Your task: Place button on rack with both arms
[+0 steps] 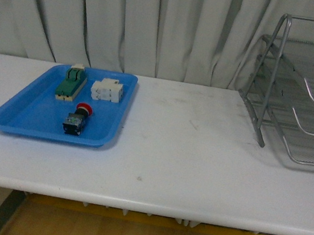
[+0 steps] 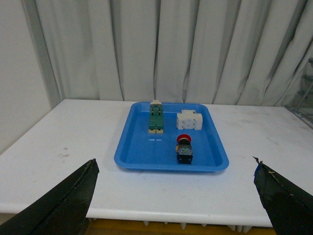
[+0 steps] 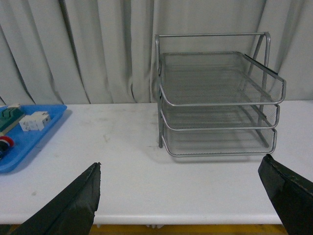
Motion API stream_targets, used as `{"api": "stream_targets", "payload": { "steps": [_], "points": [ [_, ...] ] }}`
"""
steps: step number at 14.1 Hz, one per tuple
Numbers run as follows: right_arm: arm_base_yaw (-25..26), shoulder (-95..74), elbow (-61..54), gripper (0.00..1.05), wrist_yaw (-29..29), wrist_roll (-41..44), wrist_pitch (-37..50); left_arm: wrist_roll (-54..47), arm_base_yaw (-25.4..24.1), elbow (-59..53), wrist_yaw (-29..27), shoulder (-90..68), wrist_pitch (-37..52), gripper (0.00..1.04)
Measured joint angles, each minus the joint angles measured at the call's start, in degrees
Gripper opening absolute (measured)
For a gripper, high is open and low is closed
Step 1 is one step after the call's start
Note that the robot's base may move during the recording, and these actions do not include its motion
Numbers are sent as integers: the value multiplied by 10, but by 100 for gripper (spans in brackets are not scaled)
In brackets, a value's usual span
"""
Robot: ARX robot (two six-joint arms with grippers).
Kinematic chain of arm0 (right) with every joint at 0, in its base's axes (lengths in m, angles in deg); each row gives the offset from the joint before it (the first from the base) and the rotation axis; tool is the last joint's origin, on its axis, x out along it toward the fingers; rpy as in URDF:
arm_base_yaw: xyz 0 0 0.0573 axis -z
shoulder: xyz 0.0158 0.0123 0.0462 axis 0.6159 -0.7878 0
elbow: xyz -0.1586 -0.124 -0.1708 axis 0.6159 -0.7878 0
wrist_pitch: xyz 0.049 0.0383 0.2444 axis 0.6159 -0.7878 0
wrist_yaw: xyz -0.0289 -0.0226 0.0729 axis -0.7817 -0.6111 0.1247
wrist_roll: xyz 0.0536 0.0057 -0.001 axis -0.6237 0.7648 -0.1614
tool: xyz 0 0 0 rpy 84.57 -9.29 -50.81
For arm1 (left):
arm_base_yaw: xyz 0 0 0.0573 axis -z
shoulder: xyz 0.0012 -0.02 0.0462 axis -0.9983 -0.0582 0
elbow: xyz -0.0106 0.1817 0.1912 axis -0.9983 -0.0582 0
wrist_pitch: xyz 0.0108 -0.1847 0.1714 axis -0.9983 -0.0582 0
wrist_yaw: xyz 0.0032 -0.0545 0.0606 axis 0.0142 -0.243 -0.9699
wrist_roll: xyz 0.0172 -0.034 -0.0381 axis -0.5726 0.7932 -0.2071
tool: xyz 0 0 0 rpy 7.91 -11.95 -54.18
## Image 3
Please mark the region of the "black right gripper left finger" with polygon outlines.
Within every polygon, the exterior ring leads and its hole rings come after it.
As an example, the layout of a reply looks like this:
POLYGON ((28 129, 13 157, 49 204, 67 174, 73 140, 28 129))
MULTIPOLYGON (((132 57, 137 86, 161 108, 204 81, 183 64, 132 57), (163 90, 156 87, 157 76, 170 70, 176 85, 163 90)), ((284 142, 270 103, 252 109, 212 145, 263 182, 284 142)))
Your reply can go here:
POLYGON ((100 163, 93 163, 13 235, 87 235, 100 200, 100 163))

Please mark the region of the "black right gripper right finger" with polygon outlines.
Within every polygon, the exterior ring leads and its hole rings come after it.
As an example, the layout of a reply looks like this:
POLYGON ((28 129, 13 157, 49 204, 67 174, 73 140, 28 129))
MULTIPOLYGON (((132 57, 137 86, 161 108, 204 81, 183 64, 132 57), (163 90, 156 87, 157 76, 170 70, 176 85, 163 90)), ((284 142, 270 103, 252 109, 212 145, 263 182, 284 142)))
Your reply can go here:
POLYGON ((313 233, 313 183, 276 161, 270 154, 258 168, 261 182, 290 235, 313 233))

